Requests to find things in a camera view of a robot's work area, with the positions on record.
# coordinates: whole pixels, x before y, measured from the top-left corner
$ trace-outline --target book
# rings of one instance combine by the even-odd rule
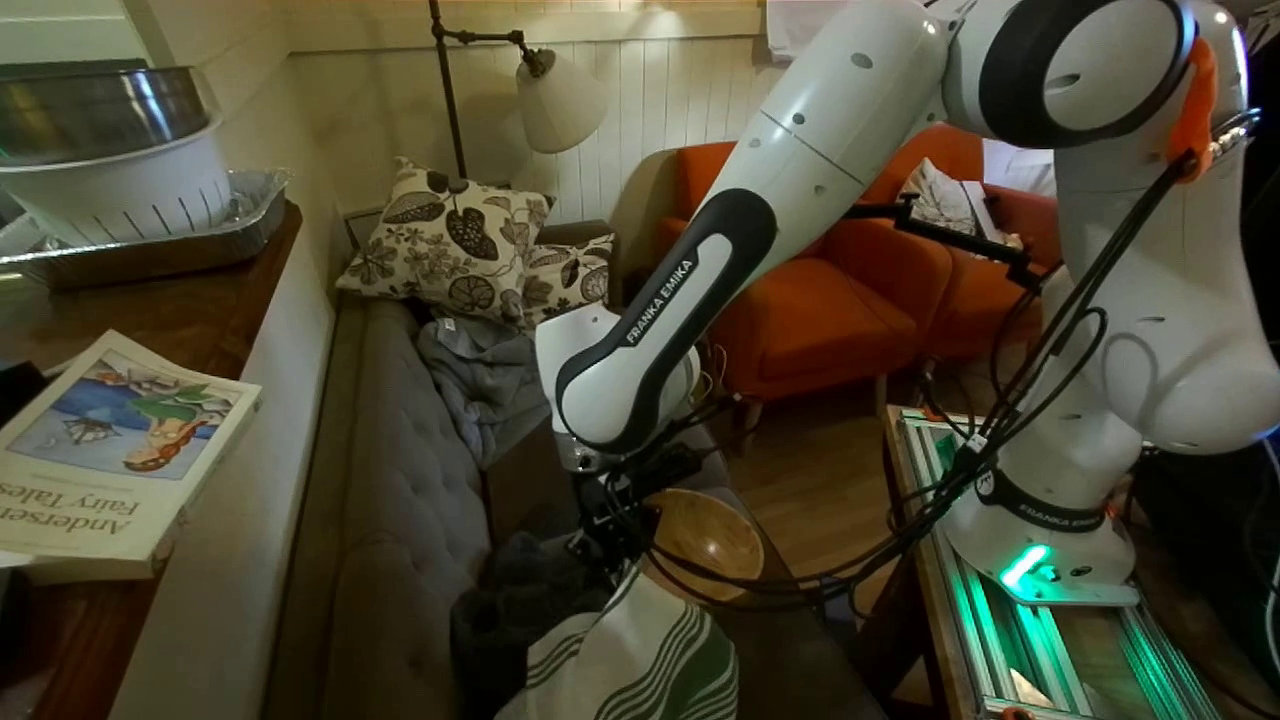
[[[0,567],[131,580],[261,401],[103,331],[0,427]]]

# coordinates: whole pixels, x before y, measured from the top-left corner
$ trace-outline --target armchair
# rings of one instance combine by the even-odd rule
[[[891,205],[921,161],[932,161],[957,180],[983,180],[983,140],[954,122],[930,122],[874,180],[865,205]],[[1035,276],[1047,276],[1062,262],[1055,201],[989,180],[983,201],[993,225],[1025,238],[1025,251],[1034,261],[1028,268]],[[1041,304],[1028,304],[1014,314],[1025,287],[1010,279],[1005,262],[912,236],[904,228],[891,228],[887,218],[854,218],[854,236],[881,231],[930,242],[930,251],[954,268],[946,298],[921,331],[921,365],[989,356],[995,342],[1028,342],[1041,331]]]
[[[676,242],[727,150],[734,144],[671,150],[661,251]],[[881,228],[857,231],[841,218],[809,251],[740,292],[710,331],[723,350],[735,441],[762,422],[774,401],[908,367],[946,298],[949,272],[954,261],[930,242],[904,242]]]
[[[727,150],[727,140],[671,150],[661,251],[676,242]],[[983,180],[983,140],[954,122],[930,122],[887,161],[865,205],[902,201],[921,161],[957,180]],[[1047,276],[1062,262],[1055,201],[1001,185],[983,185],[983,201],[993,225],[1025,238],[1034,272]],[[995,261],[921,238],[891,218],[841,218],[809,251],[735,296],[710,331],[723,350],[740,441],[774,401],[891,376],[912,365],[989,356],[995,339],[1034,339],[1041,304],[1014,312],[1021,296],[1025,287]]]

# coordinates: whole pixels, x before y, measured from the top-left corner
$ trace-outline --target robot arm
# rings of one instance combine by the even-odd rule
[[[1062,547],[1025,601],[1134,601],[1106,587],[1127,576],[1123,537],[1082,516],[1123,484],[1137,445],[1220,451],[1280,421],[1280,391],[1262,391],[1280,388],[1280,371],[1238,236],[1241,144],[1212,167],[1200,150],[1200,180],[1134,228],[1137,195],[1169,172],[1169,144],[1175,154],[1208,144],[1241,110],[1241,33],[1208,0],[850,0],[747,118],[625,314],[593,307],[535,331],[571,466],[609,466],[661,437],[696,388],[693,342],[713,314],[823,236],[908,132],[954,118],[1055,148],[1063,276],[1086,279],[1111,236],[1127,231],[1134,248],[1106,284],[1086,279],[1106,339],[1053,348],[1062,359],[1028,384],[1028,403],[1053,384],[1069,391],[995,437],[1005,490],[967,490],[949,540],[989,576],[1025,547]]]
[[[689,394],[713,314],[823,236],[941,100],[954,26],[904,0],[854,0],[747,118],[689,231],[613,323],[535,331],[545,391],[580,445],[625,455]]]

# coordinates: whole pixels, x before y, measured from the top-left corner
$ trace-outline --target cushion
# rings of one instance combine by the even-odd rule
[[[1021,248],[1016,231],[995,228],[989,211],[989,191],[981,180],[957,180],[941,172],[932,161],[921,161],[904,185],[904,195],[912,195],[916,225]]]
[[[335,287],[424,298],[451,314],[526,318],[526,261],[548,207],[545,191],[400,167],[381,225]]]
[[[526,328],[535,328],[548,314],[570,307],[609,298],[609,262],[616,236],[535,236],[526,268]]]
[[[904,367],[916,331],[916,318],[867,284],[830,261],[796,257],[734,298],[713,339],[727,356],[734,391],[777,401]]]

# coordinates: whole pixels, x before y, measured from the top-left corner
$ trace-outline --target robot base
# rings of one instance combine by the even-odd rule
[[[983,504],[974,487],[946,516],[957,557],[1025,604],[1134,606],[1134,544],[1106,521],[1093,530],[1053,530]]]

